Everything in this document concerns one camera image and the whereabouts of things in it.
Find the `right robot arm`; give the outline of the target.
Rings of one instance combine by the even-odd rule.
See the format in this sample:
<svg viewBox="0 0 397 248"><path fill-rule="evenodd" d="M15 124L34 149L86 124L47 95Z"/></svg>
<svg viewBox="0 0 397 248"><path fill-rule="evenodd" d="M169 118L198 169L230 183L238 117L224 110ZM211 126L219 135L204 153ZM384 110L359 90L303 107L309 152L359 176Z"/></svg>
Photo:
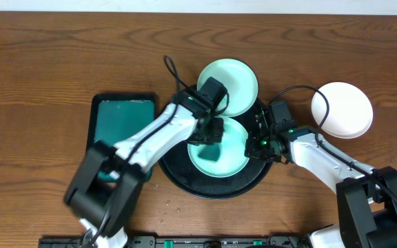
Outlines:
<svg viewBox="0 0 397 248"><path fill-rule="evenodd" d="M397 170L376 169L329 144L315 129L293 121L249 132L248 157L305 168L336 195L338 225L307 235L308 247L397 247Z"/></svg>

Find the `white plate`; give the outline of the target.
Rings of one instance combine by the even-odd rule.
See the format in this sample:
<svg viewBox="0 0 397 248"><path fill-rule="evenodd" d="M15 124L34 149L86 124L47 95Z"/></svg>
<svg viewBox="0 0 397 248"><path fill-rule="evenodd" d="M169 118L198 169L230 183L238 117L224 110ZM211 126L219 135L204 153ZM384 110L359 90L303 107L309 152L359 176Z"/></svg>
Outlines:
<svg viewBox="0 0 397 248"><path fill-rule="evenodd" d="M336 138L351 139L371 127L374 112L366 94L356 86L332 82L319 88L327 98L329 114L321 129Z"/></svg>

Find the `green yellow sponge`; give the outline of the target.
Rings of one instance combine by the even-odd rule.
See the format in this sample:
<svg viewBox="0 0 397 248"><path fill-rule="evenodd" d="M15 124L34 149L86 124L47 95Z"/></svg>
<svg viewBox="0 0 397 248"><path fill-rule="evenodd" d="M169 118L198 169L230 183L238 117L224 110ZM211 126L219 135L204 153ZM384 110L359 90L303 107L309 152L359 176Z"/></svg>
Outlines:
<svg viewBox="0 0 397 248"><path fill-rule="evenodd" d="M213 143L211 145L204 145L198 152L197 156L200 159L216 163L221 156L221 145L220 143Z"/></svg>

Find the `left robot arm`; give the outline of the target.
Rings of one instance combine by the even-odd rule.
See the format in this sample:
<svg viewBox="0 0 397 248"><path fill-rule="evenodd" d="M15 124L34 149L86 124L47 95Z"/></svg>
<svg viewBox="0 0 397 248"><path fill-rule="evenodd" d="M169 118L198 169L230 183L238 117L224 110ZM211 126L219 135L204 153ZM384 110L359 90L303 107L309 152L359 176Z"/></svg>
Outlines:
<svg viewBox="0 0 397 248"><path fill-rule="evenodd" d="M63 197L74 214L88 223L90 239L80 241L80 247L124 247L123 228L147 173L171 148L195 135L200 144L221 141L219 104L229 99L227 92L179 92L137 134L112 146L98 141L89 148Z"/></svg>

